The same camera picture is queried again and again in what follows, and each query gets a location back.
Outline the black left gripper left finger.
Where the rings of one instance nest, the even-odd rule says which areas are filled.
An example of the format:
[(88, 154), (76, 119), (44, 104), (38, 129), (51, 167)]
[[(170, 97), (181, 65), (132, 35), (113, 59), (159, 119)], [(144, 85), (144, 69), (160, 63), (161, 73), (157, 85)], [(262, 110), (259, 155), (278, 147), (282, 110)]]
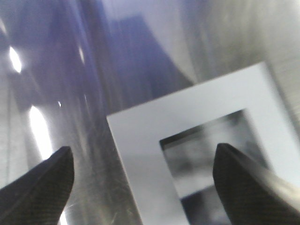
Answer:
[(2, 225), (56, 225), (74, 183), (74, 158), (63, 146), (0, 190)]

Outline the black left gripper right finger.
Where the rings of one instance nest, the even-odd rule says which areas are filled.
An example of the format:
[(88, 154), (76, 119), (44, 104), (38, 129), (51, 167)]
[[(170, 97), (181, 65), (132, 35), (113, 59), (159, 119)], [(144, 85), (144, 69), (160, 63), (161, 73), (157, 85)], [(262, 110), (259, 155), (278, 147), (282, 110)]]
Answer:
[(233, 225), (298, 225), (300, 189), (228, 143), (213, 162), (217, 194)]

